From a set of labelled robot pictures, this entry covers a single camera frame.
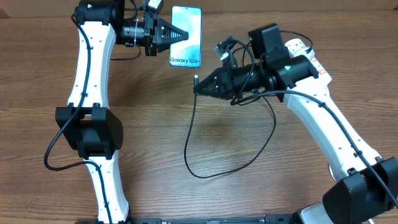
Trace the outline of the blue Samsung Galaxy smartphone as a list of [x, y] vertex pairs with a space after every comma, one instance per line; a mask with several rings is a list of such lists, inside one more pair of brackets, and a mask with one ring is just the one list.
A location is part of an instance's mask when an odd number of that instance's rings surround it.
[[181, 36], [181, 41], [170, 46], [169, 64], [174, 67], [200, 67], [201, 9], [199, 7], [173, 6], [171, 24], [184, 33]]

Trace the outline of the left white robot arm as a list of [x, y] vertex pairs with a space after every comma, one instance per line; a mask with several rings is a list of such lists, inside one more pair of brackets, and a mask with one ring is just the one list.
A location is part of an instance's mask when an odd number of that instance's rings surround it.
[[71, 16], [80, 41], [75, 82], [67, 105], [55, 110], [60, 130], [49, 146], [64, 136], [81, 161], [63, 168], [88, 168], [98, 203], [94, 223], [133, 222], [119, 171], [123, 124], [109, 108], [109, 66], [115, 45], [155, 56], [188, 39], [188, 32], [159, 17], [163, 5], [142, 1], [132, 9], [142, 11], [143, 18], [138, 19], [124, 16], [124, 1], [80, 1]]

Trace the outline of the white power strip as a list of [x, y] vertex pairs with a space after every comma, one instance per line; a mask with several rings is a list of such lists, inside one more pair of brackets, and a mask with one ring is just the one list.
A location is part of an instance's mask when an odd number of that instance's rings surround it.
[[328, 87], [328, 84], [332, 81], [332, 77], [326, 71], [323, 65], [317, 60], [314, 50], [311, 50], [309, 53], [307, 53], [307, 50], [310, 47], [307, 47], [304, 42], [298, 38], [287, 41], [285, 46], [288, 48], [291, 57], [296, 57], [299, 55], [306, 56], [306, 58], [308, 58], [311, 64], [316, 68], [318, 72], [318, 79], [324, 86]]

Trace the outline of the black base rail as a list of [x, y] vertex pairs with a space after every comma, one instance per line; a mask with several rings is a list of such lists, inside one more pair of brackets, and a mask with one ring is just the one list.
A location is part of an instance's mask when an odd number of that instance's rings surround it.
[[132, 218], [126, 221], [116, 221], [118, 224], [294, 224], [294, 223], [332, 223], [326, 218], [304, 221], [296, 213], [293, 215], [278, 214], [263, 217], [239, 218], [187, 218], [187, 219], [161, 219], [161, 218]]

